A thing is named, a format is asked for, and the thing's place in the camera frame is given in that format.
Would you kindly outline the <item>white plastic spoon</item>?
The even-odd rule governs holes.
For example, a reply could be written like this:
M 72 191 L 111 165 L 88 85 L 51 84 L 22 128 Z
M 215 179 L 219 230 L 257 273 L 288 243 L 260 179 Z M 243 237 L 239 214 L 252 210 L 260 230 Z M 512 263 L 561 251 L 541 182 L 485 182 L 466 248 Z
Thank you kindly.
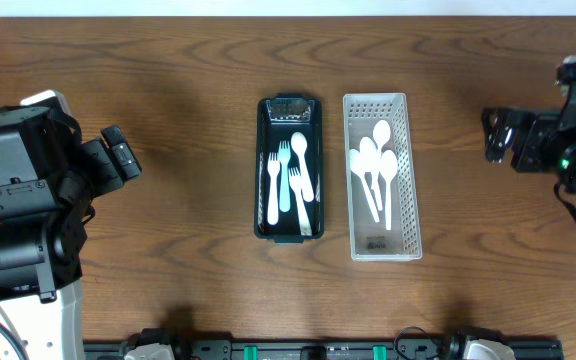
M 303 199 L 306 202 L 312 202 L 314 200 L 314 191 L 305 159 L 305 153 L 308 148 L 308 142 L 303 133 L 295 132 L 292 135 L 291 148 L 293 152 L 297 155 L 299 160 Z
M 373 220 L 375 223 L 379 223 L 380 219 L 374 195 L 366 181 L 366 174 L 372 170 L 373 160 L 371 157 L 362 154 L 359 150 L 356 149 L 351 149 L 349 151 L 349 155 L 350 155 L 350 170 L 353 174 L 357 175 L 360 178 L 365 193 L 365 197 L 367 200 L 367 204 L 369 206 Z
M 385 229 L 390 231 L 392 229 L 392 189 L 391 183 L 398 172 L 398 160 L 392 150 L 383 152 L 380 158 L 380 174 L 385 182 Z
M 391 129 L 387 120 L 378 121 L 374 128 L 372 137 L 376 144 L 376 149 L 379 154 L 382 153 L 383 147 L 388 143 L 391 136 Z
M 364 167 L 371 173 L 371 189 L 375 195 L 377 210 L 383 209 L 381 191 L 379 188 L 379 169 L 377 159 L 377 148 L 374 141 L 369 137 L 363 137 L 360 140 L 360 154 L 362 155 Z

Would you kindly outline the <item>white plastic fork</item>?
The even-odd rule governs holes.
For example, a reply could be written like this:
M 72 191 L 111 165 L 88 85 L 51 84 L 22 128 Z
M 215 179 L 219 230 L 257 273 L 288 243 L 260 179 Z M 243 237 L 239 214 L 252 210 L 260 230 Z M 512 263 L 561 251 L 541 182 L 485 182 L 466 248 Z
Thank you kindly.
M 292 167 L 289 169 L 289 185 L 291 190 L 294 192 L 296 199 L 297 216 L 300 227 L 300 233 L 302 236 L 311 236 L 312 228 L 306 211 L 302 193 L 303 190 L 302 178 L 299 170 L 296 167 Z
M 287 213 L 290 210 L 290 189 L 288 165 L 291 158 L 291 151 L 287 141 L 281 141 L 279 144 L 278 159 L 281 166 L 279 209 Z
M 267 171 L 270 176 L 270 187 L 268 197 L 267 222 L 269 225 L 276 225 L 279 220 L 279 200 L 277 191 L 277 177 L 280 172 L 280 162 L 278 153 L 269 154 Z

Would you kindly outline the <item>clear perforated plastic basket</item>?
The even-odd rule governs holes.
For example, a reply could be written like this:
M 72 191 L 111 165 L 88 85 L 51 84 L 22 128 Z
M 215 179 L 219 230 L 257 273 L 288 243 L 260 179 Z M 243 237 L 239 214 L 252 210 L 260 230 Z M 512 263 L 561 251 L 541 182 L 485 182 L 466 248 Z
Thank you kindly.
M 355 261 L 411 261 L 422 257 L 421 226 L 413 166 L 406 96 L 403 93 L 346 94 L 343 97 L 344 141 L 351 258 Z M 360 178 L 350 170 L 351 149 L 360 151 L 360 140 L 369 137 L 375 124 L 387 120 L 391 129 L 382 153 L 392 150 L 398 172 L 391 183 L 392 229 L 385 229 L 385 182 L 379 170 L 383 209 L 379 223 L 370 212 Z

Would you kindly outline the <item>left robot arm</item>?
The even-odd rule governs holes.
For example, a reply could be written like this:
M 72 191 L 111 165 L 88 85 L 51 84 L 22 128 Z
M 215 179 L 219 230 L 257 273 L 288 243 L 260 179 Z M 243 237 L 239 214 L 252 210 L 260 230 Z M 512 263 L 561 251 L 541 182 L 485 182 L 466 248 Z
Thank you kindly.
M 92 202 L 141 173 L 118 126 L 83 141 L 56 90 L 0 108 L 0 358 L 84 358 L 80 252 Z

